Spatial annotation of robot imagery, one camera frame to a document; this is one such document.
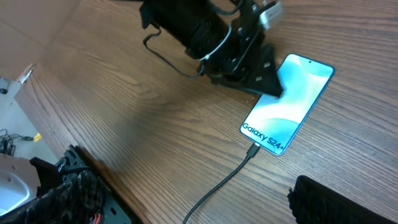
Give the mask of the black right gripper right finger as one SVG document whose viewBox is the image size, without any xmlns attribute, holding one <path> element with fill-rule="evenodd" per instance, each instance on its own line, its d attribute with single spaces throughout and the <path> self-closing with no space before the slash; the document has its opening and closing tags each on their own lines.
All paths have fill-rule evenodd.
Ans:
<svg viewBox="0 0 398 224">
<path fill-rule="evenodd" d="M 287 198 L 299 224 L 394 224 L 305 175 L 297 177 Z"/>
</svg>

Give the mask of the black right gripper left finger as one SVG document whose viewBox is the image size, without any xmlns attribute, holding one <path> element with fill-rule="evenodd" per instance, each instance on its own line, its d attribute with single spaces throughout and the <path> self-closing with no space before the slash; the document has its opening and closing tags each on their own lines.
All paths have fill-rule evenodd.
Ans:
<svg viewBox="0 0 398 224">
<path fill-rule="evenodd" d="M 104 200 L 101 182 L 83 171 L 1 217 L 1 224 L 79 224 L 94 219 Z"/>
</svg>

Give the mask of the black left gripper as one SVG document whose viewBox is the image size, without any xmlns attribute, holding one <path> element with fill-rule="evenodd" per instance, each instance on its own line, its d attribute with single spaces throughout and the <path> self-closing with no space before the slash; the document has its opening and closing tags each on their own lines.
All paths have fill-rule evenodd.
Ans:
<svg viewBox="0 0 398 224">
<path fill-rule="evenodd" d="M 233 1 L 235 8 L 225 11 L 210 3 L 216 13 L 232 16 L 239 13 L 228 25 L 228 33 L 220 45 L 204 61 L 207 75 L 215 85 L 225 86 L 257 95 L 276 98 L 283 92 L 277 74 L 274 47 L 265 44 L 265 31 L 259 24 L 263 5 L 254 1 Z"/>
</svg>

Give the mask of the Galaxy S24 smartphone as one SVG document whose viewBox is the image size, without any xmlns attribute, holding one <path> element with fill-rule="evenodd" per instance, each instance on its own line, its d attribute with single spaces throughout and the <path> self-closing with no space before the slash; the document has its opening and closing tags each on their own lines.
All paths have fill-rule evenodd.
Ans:
<svg viewBox="0 0 398 224">
<path fill-rule="evenodd" d="M 331 65 L 289 54 L 277 71 L 281 97 L 262 95 L 243 121 L 241 134 L 273 155 L 283 155 L 334 73 Z"/>
</svg>

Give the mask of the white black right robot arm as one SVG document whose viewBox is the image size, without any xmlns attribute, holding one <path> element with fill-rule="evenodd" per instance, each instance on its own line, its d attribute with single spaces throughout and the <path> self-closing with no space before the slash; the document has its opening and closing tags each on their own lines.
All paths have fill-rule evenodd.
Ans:
<svg viewBox="0 0 398 224">
<path fill-rule="evenodd" d="M 301 175 L 287 196 L 297 223 L 390 223 Z M 78 146 L 51 164 L 1 154 L 1 223 L 141 223 Z"/>
</svg>

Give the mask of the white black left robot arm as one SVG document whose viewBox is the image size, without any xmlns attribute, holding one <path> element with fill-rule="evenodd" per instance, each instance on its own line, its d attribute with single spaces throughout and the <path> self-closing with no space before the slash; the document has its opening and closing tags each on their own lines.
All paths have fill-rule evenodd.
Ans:
<svg viewBox="0 0 398 224">
<path fill-rule="evenodd" d="M 165 29 L 199 60 L 198 75 L 212 84 L 258 95 L 280 97 L 274 48 L 265 44 L 265 31 L 282 15 L 280 1 L 233 1 L 224 11 L 206 0 L 144 1 L 142 27 Z"/>
</svg>

